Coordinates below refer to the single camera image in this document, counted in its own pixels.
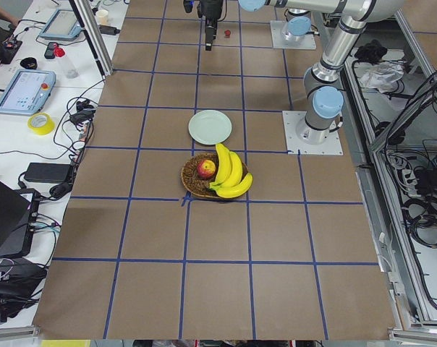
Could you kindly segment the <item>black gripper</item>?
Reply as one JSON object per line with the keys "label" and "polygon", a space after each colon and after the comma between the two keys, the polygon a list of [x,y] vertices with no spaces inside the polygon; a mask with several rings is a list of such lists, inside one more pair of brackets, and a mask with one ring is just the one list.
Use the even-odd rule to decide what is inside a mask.
{"label": "black gripper", "polygon": [[[183,7],[186,13],[191,13],[195,1],[184,0]],[[223,0],[199,0],[196,6],[199,18],[205,18],[205,49],[212,50],[213,41],[216,39],[218,20],[221,19]]]}

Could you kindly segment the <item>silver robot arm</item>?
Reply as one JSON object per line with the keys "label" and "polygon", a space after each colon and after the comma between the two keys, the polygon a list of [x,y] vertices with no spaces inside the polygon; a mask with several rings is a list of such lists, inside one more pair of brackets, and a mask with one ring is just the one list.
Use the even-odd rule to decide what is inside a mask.
{"label": "silver robot arm", "polygon": [[296,126],[297,136],[310,145],[320,145],[332,132],[330,126],[340,114],[344,97],[333,86],[339,78],[353,45],[369,22],[380,22],[395,14],[403,1],[240,1],[248,12],[264,6],[297,9],[303,12],[336,13],[341,15],[320,61],[309,68],[304,86],[309,104],[304,119]]}
{"label": "silver robot arm", "polygon": [[312,20],[311,12],[304,9],[286,9],[285,24],[281,29],[281,36],[286,42],[295,42],[310,32]]}

